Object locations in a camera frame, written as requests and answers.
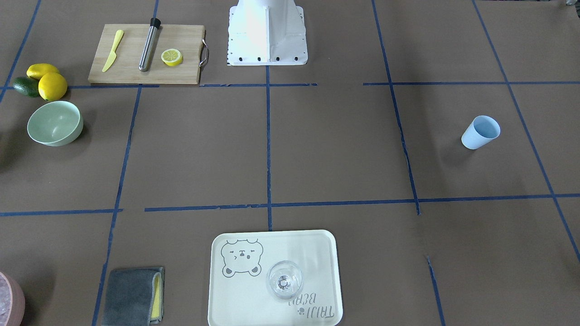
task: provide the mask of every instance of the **ice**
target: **ice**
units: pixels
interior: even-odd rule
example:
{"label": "ice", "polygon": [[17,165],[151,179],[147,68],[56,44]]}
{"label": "ice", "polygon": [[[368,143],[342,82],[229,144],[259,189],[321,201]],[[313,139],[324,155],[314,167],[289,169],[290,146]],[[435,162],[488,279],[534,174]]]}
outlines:
{"label": "ice", "polygon": [[0,277],[0,326],[6,325],[10,312],[10,288],[3,277]]}

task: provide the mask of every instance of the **wooden cutting board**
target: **wooden cutting board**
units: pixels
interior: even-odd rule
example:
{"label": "wooden cutting board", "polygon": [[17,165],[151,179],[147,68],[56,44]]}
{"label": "wooden cutting board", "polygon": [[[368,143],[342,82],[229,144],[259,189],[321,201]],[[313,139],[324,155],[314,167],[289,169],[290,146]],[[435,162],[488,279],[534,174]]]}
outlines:
{"label": "wooden cutting board", "polygon": [[[125,34],[115,53],[113,65],[102,72],[113,46],[117,30]],[[139,61],[143,54],[148,24],[106,24],[97,47],[89,82],[104,84],[197,84],[200,80],[201,40],[205,27],[198,25],[161,25],[159,39],[153,52],[149,71],[139,71]],[[161,61],[161,53],[167,49],[177,49],[183,55],[183,62],[175,67]]]}

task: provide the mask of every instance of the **gray towel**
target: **gray towel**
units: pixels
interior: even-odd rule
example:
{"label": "gray towel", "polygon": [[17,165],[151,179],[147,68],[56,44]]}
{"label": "gray towel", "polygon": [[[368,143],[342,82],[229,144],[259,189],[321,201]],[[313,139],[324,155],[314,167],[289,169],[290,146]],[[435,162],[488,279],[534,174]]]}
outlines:
{"label": "gray towel", "polygon": [[102,325],[149,326],[155,297],[155,277],[161,277],[162,291],[163,273],[163,267],[112,270],[108,279]]}

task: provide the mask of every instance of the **blue tape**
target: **blue tape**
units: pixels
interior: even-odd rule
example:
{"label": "blue tape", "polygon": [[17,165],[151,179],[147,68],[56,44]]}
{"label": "blue tape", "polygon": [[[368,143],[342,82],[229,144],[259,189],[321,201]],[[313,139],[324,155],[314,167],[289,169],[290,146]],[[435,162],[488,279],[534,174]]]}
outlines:
{"label": "blue tape", "polygon": [[580,81],[509,82],[511,85],[578,85]]}
{"label": "blue tape", "polygon": [[445,316],[443,316],[443,307],[441,305],[441,298],[439,297],[439,288],[437,287],[437,279],[435,278],[435,271],[431,264],[431,258],[427,256],[427,264],[429,265],[429,274],[431,274],[431,283],[433,283],[433,292],[435,292],[435,300],[437,301],[437,310],[439,311],[439,319],[441,326],[445,326]]}
{"label": "blue tape", "polygon": [[483,196],[483,197],[450,197],[450,198],[420,198],[419,202],[450,202],[450,201],[491,201],[491,200],[521,200],[552,198],[552,195],[512,195],[512,196]]}
{"label": "blue tape", "polygon": [[580,194],[556,194],[557,198],[578,198]]}
{"label": "blue tape", "polygon": [[558,199],[556,197],[556,194],[554,193],[554,189],[552,188],[552,184],[550,183],[550,180],[548,179],[548,174],[546,173],[546,170],[544,168],[542,160],[540,159],[540,155],[538,153],[538,150],[536,149],[536,146],[534,145],[534,141],[532,140],[532,136],[530,134],[530,131],[528,130],[528,126],[525,123],[524,116],[521,113],[520,106],[517,103],[516,96],[513,93],[512,86],[510,85],[510,83],[507,79],[508,76],[506,75],[505,70],[503,69],[503,65],[502,65],[501,61],[499,60],[498,52],[495,50],[495,46],[494,46],[493,42],[491,41],[490,34],[487,31],[487,27],[485,26],[485,23],[483,22],[483,18],[481,16],[481,13],[479,12],[479,8],[477,7],[477,4],[475,3],[475,0],[472,0],[472,4],[475,7],[477,17],[479,17],[479,21],[481,22],[481,26],[483,27],[483,31],[485,32],[485,36],[487,37],[487,41],[490,43],[491,49],[492,49],[494,56],[495,56],[495,60],[498,62],[499,69],[501,70],[503,78],[507,83],[507,88],[508,88],[509,93],[512,97],[513,104],[516,106],[517,114],[520,117],[520,121],[521,121],[522,126],[524,127],[525,134],[528,137],[528,141],[530,142],[530,145],[532,146],[532,150],[534,151],[534,155],[536,156],[536,160],[538,161],[538,165],[540,166],[540,170],[542,171],[542,174],[544,176],[544,180],[546,181],[546,185],[548,186],[548,190],[550,191],[550,195],[552,195],[552,200],[554,201],[554,204],[556,205],[556,209],[558,210],[558,214],[560,215],[560,219],[562,220],[562,224],[564,225],[566,233],[568,234],[568,239],[570,239],[570,243],[572,244],[574,252],[576,253],[576,258],[580,262],[580,252],[578,251],[578,246],[576,245],[576,241],[574,240],[574,236],[572,235],[572,232],[570,232],[570,228],[568,227],[568,222],[566,222],[566,218],[564,217],[564,214],[562,213],[562,210],[560,208],[560,204],[558,203]]}
{"label": "blue tape", "polygon": [[16,69],[16,64],[18,63],[18,59],[20,59],[20,55],[22,54],[22,50],[24,49],[24,45],[26,44],[26,40],[28,40],[28,36],[30,35],[30,30],[32,30],[32,25],[34,24],[34,20],[36,20],[36,16],[38,13],[38,8],[40,8],[41,0],[38,0],[36,7],[34,8],[34,13],[30,18],[30,24],[28,24],[28,29],[26,29],[26,33],[24,34],[24,38],[22,39],[22,43],[18,48],[18,52],[16,53],[16,57],[14,58],[14,62],[12,63],[12,67],[10,68],[10,72],[8,73],[8,77],[6,78],[6,82],[4,83],[4,87],[2,89],[2,93],[0,93],[0,103],[4,98],[4,94],[6,93],[6,87],[10,84],[10,80],[12,79],[12,74],[14,74],[14,69]]}
{"label": "blue tape", "polygon": [[391,90],[391,97],[393,99],[393,107],[395,109],[395,116],[397,117],[397,125],[399,132],[401,133],[401,144],[403,145],[403,152],[405,153],[405,159],[407,160],[407,169],[409,172],[409,181],[411,182],[411,190],[413,191],[413,198],[415,199],[415,206],[417,209],[417,215],[421,214],[421,209],[419,207],[419,200],[417,198],[417,190],[415,188],[415,180],[413,179],[413,171],[411,169],[411,161],[409,160],[409,153],[407,151],[407,145],[405,144],[405,134],[403,132],[403,125],[401,124],[401,117],[398,111],[397,98],[395,97],[395,89],[393,87],[393,79],[391,78],[391,71],[389,69],[389,61],[387,60],[387,52],[385,50],[385,44],[383,42],[383,33],[380,31],[379,16],[376,13],[375,0],[372,1],[372,11],[375,15],[376,30],[379,33],[380,48],[383,51],[383,60],[385,61],[385,69],[387,72],[387,79],[389,80],[389,88]]}
{"label": "blue tape", "polygon": [[267,196],[268,196],[268,231],[272,231],[272,174],[271,174],[271,139],[270,139],[270,67],[266,66],[266,166],[267,166]]}
{"label": "blue tape", "polygon": [[70,89],[93,89],[93,88],[159,88],[159,85],[77,85],[69,86]]}
{"label": "blue tape", "polygon": [[180,206],[180,207],[147,207],[145,212],[175,212],[175,211],[211,211],[214,209],[241,209],[241,208],[265,208],[267,204],[241,204],[241,205],[205,205],[205,206]]}
{"label": "blue tape", "polygon": [[266,87],[266,84],[203,84],[200,87]]}
{"label": "blue tape", "polygon": [[125,157],[123,159],[123,167],[121,168],[121,177],[119,179],[119,189],[117,191],[117,198],[115,199],[115,208],[113,210],[113,216],[111,218],[111,227],[109,229],[108,243],[107,243],[107,257],[105,263],[103,264],[103,269],[101,271],[101,278],[99,282],[99,290],[97,292],[97,300],[95,303],[95,312],[93,313],[92,326],[96,326],[97,318],[99,316],[99,310],[101,306],[101,298],[103,296],[103,287],[105,283],[105,276],[107,274],[108,261],[111,255],[111,246],[113,245],[113,230],[117,224],[117,215],[120,212],[119,203],[121,202],[121,193],[123,192],[123,182],[125,181],[125,172],[127,170],[127,162],[129,161],[129,152],[131,150],[131,137],[133,135],[133,127],[135,127],[135,117],[137,116],[137,109],[139,107],[139,100],[141,98],[142,85],[139,85],[137,89],[137,96],[135,97],[135,106],[133,108],[133,116],[131,117],[131,126],[129,127],[129,136],[127,137],[127,145],[125,147]]}
{"label": "blue tape", "polygon": [[414,199],[393,200],[348,200],[348,201],[312,201],[312,202],[278,202],[272,207],[306,207],[306,206],[342,206],[342,205],[379,205],[379,204],[405,204],[415,202]]}
{"label": "blue tape", "polygon": [[306,84],[270,84],[270,87],[305,87],[305,86],[318,86],[317,83],[306,83]]}
{"label": "blue tape", "polygon": [[[388,82],[364,82],[364,86],[387,86]],[[506,82],[393,82],[394,86],[407,85],[505,85]]]}
{"label": "blue tape", "polygon": [[[578,198],[580,194],[559,194],[557,197]],[[447,198],[418,198],[419,202],[454,202],[454,201],[495,201],[495,200],[525,200],[525,199],[550,199],[552,195],[507,195],[507,196],[482,196],[482,197],[447,197]],[[349,200],[349,201],[310,201],[310,202],[273,202],[271,207],[309,207],[309,206],[342,206],[342,205],[381,205],[381,204],[410,204],[415,199],[392,199],[392,200]],[[213,209],[244,209],[244,208],[267,208],[266,204],[235,204],[235,205],[202,205],[202,206],[178,206],[178,207],[148,207],[145,212],[166,211],[206,211]]]}
{"label": "blue tape", "polygon": [[69,211],[0,212],[0,216],[41,216],[113,213],[114,209],[73,209]]}

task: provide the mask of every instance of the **plastic cup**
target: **plastic cup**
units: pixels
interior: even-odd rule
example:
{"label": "plastic cup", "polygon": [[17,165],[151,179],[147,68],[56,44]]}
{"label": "plastic cup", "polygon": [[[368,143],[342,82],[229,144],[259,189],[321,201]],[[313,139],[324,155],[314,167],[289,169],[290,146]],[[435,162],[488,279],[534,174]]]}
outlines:
{"label": "plastic cup", "polygon": [[461,142],[465,147],[476,150],[496,139],[500,132],[497,121],[487,115],[479,115],[467,127],[461,136]]}

